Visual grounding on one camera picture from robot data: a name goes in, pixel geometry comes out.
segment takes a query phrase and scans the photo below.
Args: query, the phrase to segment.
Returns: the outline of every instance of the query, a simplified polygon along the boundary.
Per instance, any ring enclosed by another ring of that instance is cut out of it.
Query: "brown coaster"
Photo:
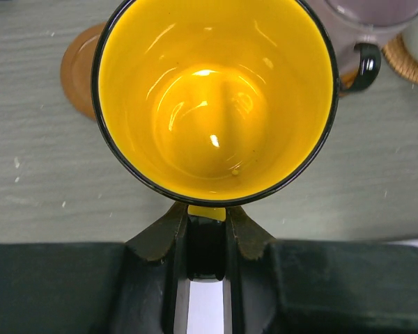
[[[357,70],[342,75],[341,80],[342,80],[343,85],[346,88],[349,88],[352,85],[353,81],[356,79],[356,76],[357,76]],[[344,97],[346,95],[348,95],[348,93],[339,93],[339,97]]]
[[[78,35],[65,51],[61,64],[63,92],[71,104],[95,120],[91,101],[91,66],[105,23],[92,26]]]
[[[382,48],[387,62],[404,79],[418,84],[418,62],[409,54],[403,42],[403,36],[397,35]]]

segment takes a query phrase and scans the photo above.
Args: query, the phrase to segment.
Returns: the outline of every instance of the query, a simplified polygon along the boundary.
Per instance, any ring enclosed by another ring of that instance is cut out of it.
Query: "mug handle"
[[[381,68],[381,52],[378,46],[358,43],[355,51],[359,51],[361,55],[357,76],[348,88],[341,81],[341,93],[356,93],[367,89],[375,81]]]
[[[187,207],[187,277],[217,282],[226,271],[226,208]]]

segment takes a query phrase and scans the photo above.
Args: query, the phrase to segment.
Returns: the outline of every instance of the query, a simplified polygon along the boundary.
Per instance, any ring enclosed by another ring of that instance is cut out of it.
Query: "black handle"
[[[223,280],[226,271],[226,224],[189,215],[187,221],[187,277],[197,282]]]
[[[375,81],[381,68],[381,53],[377,45],[358,43],[355,45],[355,51],[361,54],[357,76],[348,88],[341,83],[341,93],[366,90]]]

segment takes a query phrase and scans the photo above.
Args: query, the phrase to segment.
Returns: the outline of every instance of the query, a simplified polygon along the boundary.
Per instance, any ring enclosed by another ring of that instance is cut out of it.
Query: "wicker coaster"
[[[404,46],[403,36],[397,35],[382,48],[387,62],[393,70],[404,79],[418,84],[418,62]]]
[[[61,64],[61,83],[65,96],[78,112],[94,120],[91,66],[104,25],[92,26],[78,35],[65,51]]]

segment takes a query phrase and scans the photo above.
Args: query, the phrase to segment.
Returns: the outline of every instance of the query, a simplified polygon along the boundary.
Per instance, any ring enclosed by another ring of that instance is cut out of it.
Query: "black mug rim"
[[[339,101],[339,86],[340,86],[340,76],[339,70],[337,66],[336,56],[334,53],[333,45],[328,36],[327,31],[325,30],[324,26],[322,25],[320,19],[315,14],[315,12],[305,3],[304,0],[296,0],[298,4],[305,10],[305,12],[310,16],[310,18],[316,24],[316,27],[320,31],[320,34],[323,37],[323,41],[327,48],[328,54],[330,56],[330,63],[332,69],[332,103],[330,106],[330,111],[328,114],[327,122],[325,123],[324,130],[318,139],[318,142],[314,146],[313,150],[309,153],[308,157],[288,176],[282,179],[280,182],[277,182],[275,185],[259,191],[258,193],[254,193],[245,197],[241,198],[234,198],[231,200],[205,200],[200,198],[192,198],[189,196],[184,196],[174,191],[170,191],[159,184],[156,184],[152,180],[148,179],[144,174],[142,174],[133,164],[131,164],[122,152],[118,149],[117,145],[113,141],[111,134],[105,124],[104,116],[102,113],[102,109],[100,106],[100,98],[99,98],[99,69],[100,69],[100,61],[102,58],[102,54],[109,38],[111,31],[113,30],[117,21],[121,18],[124,12],[136,2],[136,0],[125,0],[119,7],[114,11],[111,15],[107,23],[105,24],[104,30],[99,38],[98,45],[95,50],[95,55],[93,59],[93,66],[91,70],[91,97],[93,101],[93,108],[95,110],[96,121],[98,122],[99,129],[101,131],[102,136],[104,137],[107,145],[109,146],[110,150],[113,152],[115,157],[119,160],[120,163],[139,181],[145,184],[150,189],[172,199],[177,200],[178,202],[187,203],[189,205],[198,205],[202,207],[233,207],[238,205],[244,205],[250,202],[254,202],[256,200],[263,199],[276,193],[277,191],[281,190],[288,184],[290,184],[296,177],[298,177],[314,160],[314,158],[320,152],[320,149],[323,147],[324,143],[327,140],[328,135],[330,134],[334,117],[336,115],[336,109]]]

